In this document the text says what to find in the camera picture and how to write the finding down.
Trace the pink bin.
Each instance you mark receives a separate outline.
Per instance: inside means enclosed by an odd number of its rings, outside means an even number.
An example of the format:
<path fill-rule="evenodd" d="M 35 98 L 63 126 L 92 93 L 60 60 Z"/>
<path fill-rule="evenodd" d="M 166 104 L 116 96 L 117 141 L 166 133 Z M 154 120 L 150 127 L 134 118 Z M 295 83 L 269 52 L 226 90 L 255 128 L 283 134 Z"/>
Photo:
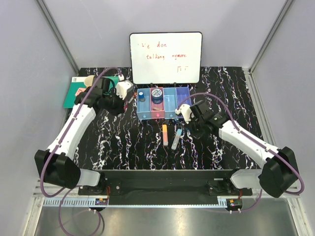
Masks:
<path fill-rule="evenodd" d="M 154 104 L 154 103 L 152 102 L 152 100 L 151 100 L 151 91 L 152 91 L 153 89 L 156 89 L 156 88 L 150 88 L 150 103 L 151 103 L 150 108 L 151 108 L 151 116 L 152 116 L 153 119 L 164 118 L 164 116 L 165 116 L 165 111 L 164 111 L 164 103 L 163 103 L 163 101 L 162 101 L 162 103 L 160 103 L 160 104 Z M 162 110 L 161 110 L 161 111 L 153 111 L 153 110 L 152 110 L 153 107 L 161 107 Z"/>

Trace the light blue bin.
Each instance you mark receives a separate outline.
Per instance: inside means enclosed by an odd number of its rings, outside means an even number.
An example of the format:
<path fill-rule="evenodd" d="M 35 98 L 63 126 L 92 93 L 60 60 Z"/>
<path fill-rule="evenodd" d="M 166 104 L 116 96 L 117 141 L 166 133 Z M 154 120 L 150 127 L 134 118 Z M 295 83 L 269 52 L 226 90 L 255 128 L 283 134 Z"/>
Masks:
<path fill-rule="evenodd" d="M 175 113 L 175 110 L 178 107 L 176 88 L 163 89 L 163 102 L 164 102 L 165 119 L 177 118 L 177 115 Z"/>
<path fill-rule="evenodd" d="M 140 102 L 139 92 L 143 92 L 145 96 L 145 102 Z M 150 89 L 139 88 L 137 90 L 137 116 L 140 120 L 151 119 L 151 108 L 150 108 Z"/>

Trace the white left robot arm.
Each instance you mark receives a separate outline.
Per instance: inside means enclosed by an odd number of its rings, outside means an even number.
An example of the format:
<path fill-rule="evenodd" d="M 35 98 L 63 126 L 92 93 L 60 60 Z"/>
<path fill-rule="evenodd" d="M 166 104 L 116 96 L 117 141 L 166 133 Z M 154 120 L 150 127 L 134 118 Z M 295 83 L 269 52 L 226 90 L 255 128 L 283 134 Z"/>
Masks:
<path fill-rule="evenodd" d="M 133 83 L 124 77 L 87 76 L 79 77 L 79 87 L 74 91 L 74 106 L 71 115 L 56 139 L 45 149 L 38 150 L 34 156 L 40 177 L 40 189 L 44 196 L 44 184 L 73 189 L 88 186 L 93 193 L 100 195 L 106 190 L 106 182 L 98 171 L 79 168 L 73 161 L 85 131 L 101 110 L 118 116 L 125 111 L 125 100 Z"/>

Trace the blue white highlighter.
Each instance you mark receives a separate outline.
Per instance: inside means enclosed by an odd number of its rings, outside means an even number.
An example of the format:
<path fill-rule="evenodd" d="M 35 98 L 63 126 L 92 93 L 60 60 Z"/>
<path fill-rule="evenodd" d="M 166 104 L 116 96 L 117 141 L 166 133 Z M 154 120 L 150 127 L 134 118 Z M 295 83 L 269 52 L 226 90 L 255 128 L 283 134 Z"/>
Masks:
<path fill-rule="evenodd" d="M 176 150 L 177 145 L 178 145 L 178 143 L 179 143 L 179 139 L 180 139 L 180 137 L 181 137 L 181 135 L 182 135 L 182 131 L 183 131 L 183 130 L 182 130 L 181 128 L 179 128 L 179 129 L 176 131 L 176 134 L 175 134 L 175 137 L 174 137 L 172 146 L 171 146 L 171 149 L 172 149 L 172 150 Z"/>

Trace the red pen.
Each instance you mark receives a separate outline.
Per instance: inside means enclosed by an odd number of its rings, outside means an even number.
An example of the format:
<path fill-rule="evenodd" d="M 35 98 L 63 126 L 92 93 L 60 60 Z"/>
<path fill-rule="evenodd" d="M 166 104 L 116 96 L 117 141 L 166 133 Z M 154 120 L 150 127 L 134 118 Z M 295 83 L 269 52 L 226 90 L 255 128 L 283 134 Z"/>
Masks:
<path fill-rule="evenodd" d="M 133 94 L 133 96 L 126 102 L 126 104 L 125 104 L 125 106 L 124 106 L 124 111 L 127 110 L 129 104 L 132 103 L 133 100 L 136 99 L 136 98 L 137 98 L 137 93 L 135 92 L 135 93 Z"/>

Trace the blue grey glue stick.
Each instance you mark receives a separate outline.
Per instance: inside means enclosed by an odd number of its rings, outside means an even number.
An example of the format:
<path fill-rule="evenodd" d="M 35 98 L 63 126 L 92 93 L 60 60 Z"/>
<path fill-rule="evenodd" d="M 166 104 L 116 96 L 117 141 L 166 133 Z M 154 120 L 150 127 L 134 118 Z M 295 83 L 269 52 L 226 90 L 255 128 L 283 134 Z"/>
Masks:
<path fill-rule="evenodd" d="M 139 100 L 140 102 L 145 102 L 145 96 L 144 96 L 144 93 L 143 92 L 139 92 Z"/>

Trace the purple bin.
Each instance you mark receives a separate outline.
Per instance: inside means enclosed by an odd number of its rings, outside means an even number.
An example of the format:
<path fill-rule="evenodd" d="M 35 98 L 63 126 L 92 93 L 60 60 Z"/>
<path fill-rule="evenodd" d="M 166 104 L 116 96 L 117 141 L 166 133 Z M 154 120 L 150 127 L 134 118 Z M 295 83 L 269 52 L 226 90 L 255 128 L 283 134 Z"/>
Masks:
<path fill-rule="evenodd" d="M 175 109 L 177 109 L 178 106 L 182 103 L 182 101 L 184 101 L 187 97 L 190 96 L 190 93 L 189 93 L 189 87 L 176 87 L 175 89 L 176 89 L 176 102 L 177 102 Z M 184 104 L 188 104 L 190 106 L 192 105 L 190 99 L 186 100 Z M 183 118 L 182 115 L 177 115 L 177 114 L 175 114 L 175 117 Z"/>

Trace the blue ink bottle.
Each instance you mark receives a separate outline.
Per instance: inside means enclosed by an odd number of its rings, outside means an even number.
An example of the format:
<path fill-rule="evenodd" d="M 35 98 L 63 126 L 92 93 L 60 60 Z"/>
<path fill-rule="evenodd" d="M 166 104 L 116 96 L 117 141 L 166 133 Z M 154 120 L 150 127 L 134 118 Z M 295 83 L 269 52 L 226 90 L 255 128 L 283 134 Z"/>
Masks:
<path fill-rule="evenodd" d="M 160 104 L 163 101 L 163 91 L 155 88 L 151 91 L 151 100 L 154 104 Z"/>

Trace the yellow mug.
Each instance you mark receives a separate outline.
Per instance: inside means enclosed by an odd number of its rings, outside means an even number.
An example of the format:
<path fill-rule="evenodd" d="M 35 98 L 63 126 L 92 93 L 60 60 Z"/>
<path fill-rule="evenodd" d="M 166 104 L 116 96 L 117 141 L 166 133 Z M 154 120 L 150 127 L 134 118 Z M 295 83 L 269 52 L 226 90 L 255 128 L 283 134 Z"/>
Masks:
<path fill-rule="evenodd" d="M 93 85 L 94 78 L 95 78 L 94 75 L 87 76 L 87 77 L 84 79 L 84 85 L 85 85 L 86 87 L 91 87 L 91 86 Z"/>

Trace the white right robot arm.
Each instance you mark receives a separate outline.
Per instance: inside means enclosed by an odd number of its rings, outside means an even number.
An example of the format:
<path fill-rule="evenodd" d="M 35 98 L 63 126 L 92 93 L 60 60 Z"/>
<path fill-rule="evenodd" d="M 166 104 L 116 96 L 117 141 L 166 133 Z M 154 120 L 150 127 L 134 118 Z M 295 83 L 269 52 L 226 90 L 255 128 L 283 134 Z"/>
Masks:
<path fill-rule="evenodd" d="M 234 195 L 243 188 L 256 188 L 278 198 L 298 179 L 292 149 L 268 144 L 242 128 L 225 112 L 214 114 L 203 100 L 191 106 L 182 104 L 178 112 L 194 137 L 215 135 L 234 145 L 258 165 L 258 169 L 232 171 L 223 183 L 227 194 Z"/>

